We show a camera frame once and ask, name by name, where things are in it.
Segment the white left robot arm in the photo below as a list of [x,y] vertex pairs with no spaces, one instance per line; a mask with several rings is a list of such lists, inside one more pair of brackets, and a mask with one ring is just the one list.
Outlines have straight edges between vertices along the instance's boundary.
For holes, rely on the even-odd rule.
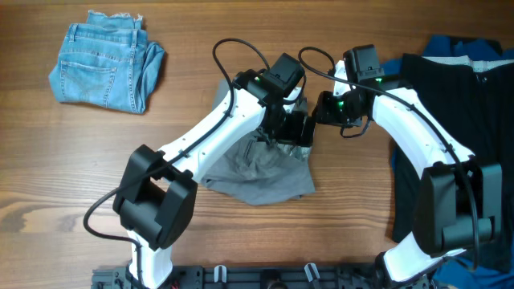
[[304,74],[288,54],[264,72],[240,72],[221,103],[185,135],[131,154],[112,208],[135,241],[126,273],[135,288],[159,288],[170,277],[172,245],[193,216],[198,183],[233,144],[259,130],[279,144],[312,145],[313,119],[286,109],[300,97]]

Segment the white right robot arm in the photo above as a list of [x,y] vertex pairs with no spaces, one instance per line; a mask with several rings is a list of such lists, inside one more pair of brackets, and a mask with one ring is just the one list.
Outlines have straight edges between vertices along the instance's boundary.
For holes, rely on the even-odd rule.
[[342,130],[377,123],[405,153],[420,181],[411,232],[376,257],[374,287],[410,285],[500,236],[500,165],[477,158],[426,110],[406,81],[386,75],[374,45],[346,51],[327,77],[334,89],[321,92],[315,122]]

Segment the grey shorts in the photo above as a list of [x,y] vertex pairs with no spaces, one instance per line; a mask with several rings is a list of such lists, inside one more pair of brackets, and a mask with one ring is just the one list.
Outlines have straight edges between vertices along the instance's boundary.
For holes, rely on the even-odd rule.
[[299,199],[316,192],[308,166],[311,151],[267,143],[258,131],[249,132],[207,170],[201,184],[253,206]]

